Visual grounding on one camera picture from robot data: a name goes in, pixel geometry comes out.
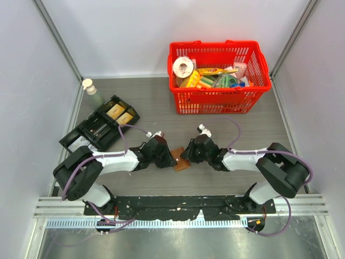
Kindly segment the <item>brown leather card holder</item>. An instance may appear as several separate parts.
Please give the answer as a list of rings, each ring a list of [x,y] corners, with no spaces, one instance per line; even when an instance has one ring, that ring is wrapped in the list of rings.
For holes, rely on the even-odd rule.
[[[173,149],[170,151],[172,157],[175,159],[175,161],[177,162],[177,165],[174,166],[174,170],[176,172],[188,169],[191,167],[191,164],[188,160],[184,159],[181,157],[181,154],[184,152],[184,148],[183,147],[179,147],[177,149]]]

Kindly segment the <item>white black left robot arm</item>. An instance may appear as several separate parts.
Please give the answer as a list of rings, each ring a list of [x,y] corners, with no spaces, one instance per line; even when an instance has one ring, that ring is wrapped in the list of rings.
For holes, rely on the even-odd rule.
[[[62,199],[82,199],[104,215],[111,214],[116,199],[111,191],[96,180],[99,176],[115,172],[134,172],[155,164],[157,168],[177,165],[166,140],[154,135],[139,147],[121,152],[92,152],[81,146],[53,171],[53,176],[63,190]]]

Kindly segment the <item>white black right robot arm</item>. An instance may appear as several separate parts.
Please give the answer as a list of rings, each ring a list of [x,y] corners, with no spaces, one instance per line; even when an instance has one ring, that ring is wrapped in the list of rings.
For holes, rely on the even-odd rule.
[[[253,184],[243,196],[243,207],[256,213],[269,200],[279,196],[294,198],[313,177],[311,166],[283,145],[241,151],[220,148],[206,134],[191,139],[181,158],[193,163],[207,162],[216,171],[259,172],[265,181]]]

